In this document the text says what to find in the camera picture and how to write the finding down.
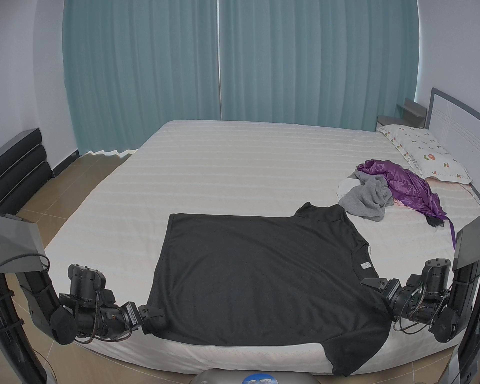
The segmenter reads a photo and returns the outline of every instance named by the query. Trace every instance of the pillow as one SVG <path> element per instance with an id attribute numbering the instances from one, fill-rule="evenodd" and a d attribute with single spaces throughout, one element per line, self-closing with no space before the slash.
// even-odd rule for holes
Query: pillow
<path id="1" fill-rule="evenodd" d="M 377 130 L 390 140 L 421 178 L 432 177 L 461 184 L 472 181 L 467 170 L 445 151 L 428 130 L 397 124 L 385 125 Z"/>

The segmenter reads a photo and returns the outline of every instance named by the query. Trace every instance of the bed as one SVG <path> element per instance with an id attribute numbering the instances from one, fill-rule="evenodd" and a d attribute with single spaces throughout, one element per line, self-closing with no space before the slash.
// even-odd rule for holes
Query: bed
<path id="1" fill-rule="evenodd" d="M 366 159 L 408 168 L 380 132 L 236 121 L 171 121 L 85 199 L 48 245 L 50 276 L 68 292 L 71 263 L 107 277 L 118 304 L 146 303 L 171 213 L 291 216 L 310 201 L 337 203 L 338 183 Z M 480 215 L 468 185 L 429 180 L 456 230 Z M 349 216 L 371 245 L 380 277 L 420 273 L 434 257 L 453 259 L 448 225 L 430 227 L 406 207 L 388 207 L 381 222 Z M 390 332 L 378 353 L 355 373 L 398 366 L 457 344 Z M 163 340 L 142 331 L 122 343 L 95 340 L 88 348 L 153 369 L 199 373 L 209 368 L 331 373 L 320 344 L 215 347 Z"/>

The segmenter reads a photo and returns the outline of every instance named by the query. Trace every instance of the blue round sticker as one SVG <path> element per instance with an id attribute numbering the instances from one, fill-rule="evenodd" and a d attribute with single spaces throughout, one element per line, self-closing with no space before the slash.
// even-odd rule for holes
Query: blue round sticker
<path id="1" fill-rule="evenodd" d="M 254 373 L 245 377 L 241 384 L 278 384 L 275 377 L 267 373 Z"/>

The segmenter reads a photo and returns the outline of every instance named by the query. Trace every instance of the floor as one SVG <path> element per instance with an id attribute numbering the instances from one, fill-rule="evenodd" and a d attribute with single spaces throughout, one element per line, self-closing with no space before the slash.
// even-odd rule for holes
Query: floor
<path id="1" fill-rule="evenodd" d="M 77 159 L 58 177 L 51 179 L 17 214 L 36 222 L 44 247 L 52 240 L 70 215 L 87 195 L 121 165 L 124 157 L 87 154 Z M 77 344 L 61 346 L 40 332 L 30 320 L 26 299 L 14 275 L 7 275 L 15 292 L 15 306 L 25 321 L 25 332 L 33 348 L 52 365 L 60 384 L 187 384 L 193 375 L 151 370 L 91 352 Z M 434 384 L 442 374 L 452 348 L 423 359 L 375 372 L 350 377 L 317 376 L 323 384 Z M 20 383 L 2 354 L 0 354 L 0 383 Z M 480 384 L 480 375 L 474 381 Z"/>

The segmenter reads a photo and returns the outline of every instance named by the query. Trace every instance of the purple fabric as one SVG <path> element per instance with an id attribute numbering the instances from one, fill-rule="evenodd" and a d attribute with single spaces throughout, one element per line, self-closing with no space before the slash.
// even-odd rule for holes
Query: purple fabric
<path id="1" fill-rule="evenodd" d="M 430 185 L 424 179 L 390 160 L 367 160 L 360 164 L 357 170 L 369 175 L 383 175 L 394 198 L 424 215 L 448 220 L 455 248 L 453 224 L 443 211 L 438 195 L 432 192 Z"/>

